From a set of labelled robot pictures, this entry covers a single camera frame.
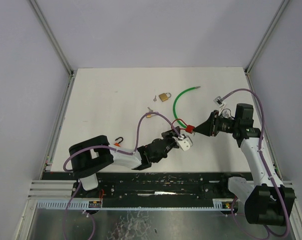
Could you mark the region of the red cable lock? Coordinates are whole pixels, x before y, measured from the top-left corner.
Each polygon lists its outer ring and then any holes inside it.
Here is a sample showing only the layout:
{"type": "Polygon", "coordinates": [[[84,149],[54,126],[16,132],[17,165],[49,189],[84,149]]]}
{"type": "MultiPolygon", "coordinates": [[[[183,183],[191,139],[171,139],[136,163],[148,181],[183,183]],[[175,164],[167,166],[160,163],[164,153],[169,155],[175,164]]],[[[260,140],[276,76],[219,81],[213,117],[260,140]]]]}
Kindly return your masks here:
{"type": "Polygon", "coordinates": [[[193,133],[193,130],[195,128],[194,126],[188,125],[184,120],[179,118],[175,119],[172,123],[178,123],[180,125],[180,129],[186,131],[187,133],[193,133]]]}

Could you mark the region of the large brass padlock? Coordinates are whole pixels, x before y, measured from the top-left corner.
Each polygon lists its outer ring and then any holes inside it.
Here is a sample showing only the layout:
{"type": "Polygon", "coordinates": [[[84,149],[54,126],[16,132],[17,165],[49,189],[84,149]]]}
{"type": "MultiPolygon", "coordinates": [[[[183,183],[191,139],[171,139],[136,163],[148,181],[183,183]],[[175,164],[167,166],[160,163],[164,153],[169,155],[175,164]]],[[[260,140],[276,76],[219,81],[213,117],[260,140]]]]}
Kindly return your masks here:
{"type": "Polygon", "coordinates": [[[164,102],[164,101],[169,100],[171,98],[171,96],[172,96],[171,93],[165,92],[165,93],[161,93],[158,97],[162,102],[164,102]]]}

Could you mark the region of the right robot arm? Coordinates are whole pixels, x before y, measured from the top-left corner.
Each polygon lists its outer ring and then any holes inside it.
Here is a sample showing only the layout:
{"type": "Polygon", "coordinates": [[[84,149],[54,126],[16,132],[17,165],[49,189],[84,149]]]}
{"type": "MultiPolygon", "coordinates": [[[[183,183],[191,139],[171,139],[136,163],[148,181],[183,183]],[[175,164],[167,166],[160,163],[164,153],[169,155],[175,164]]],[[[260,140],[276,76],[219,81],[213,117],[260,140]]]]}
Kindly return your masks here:
{"type": "Polygon", "coordinates": [[[254,185],[233,176],[228,179],[229,191],[244,204],[245,217],[250,224],[284,226],[295,193],[278,178],[272,161],[260,156],[264,148],[259,142],[261,131],[253,127],[253,122],[253,106],[239,103],[234,118],[225,118],[214,110],[194,132],[209,137],[219,132],[232,134],[248,162],[254,185]]]}

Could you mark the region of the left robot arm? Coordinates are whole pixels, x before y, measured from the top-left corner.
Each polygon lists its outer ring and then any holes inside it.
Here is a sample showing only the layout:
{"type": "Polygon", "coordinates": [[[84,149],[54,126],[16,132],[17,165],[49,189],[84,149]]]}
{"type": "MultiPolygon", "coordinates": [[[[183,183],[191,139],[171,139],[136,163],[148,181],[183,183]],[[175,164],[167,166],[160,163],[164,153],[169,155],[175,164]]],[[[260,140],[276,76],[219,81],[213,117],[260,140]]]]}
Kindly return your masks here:
{"type": "Polygon", "coordinates": [[[74,178],[81,182],[85,191],[94,190],[99,184],[97,172],[109,165],[141,171],[167,158],[172,149],[179,148],[176,142],[179,133],[179,128],[177,131],[163,132],[162,138],[134,151],[110,145],[105,135],[91,138],[69,148],[71,172],[74,178]]]}

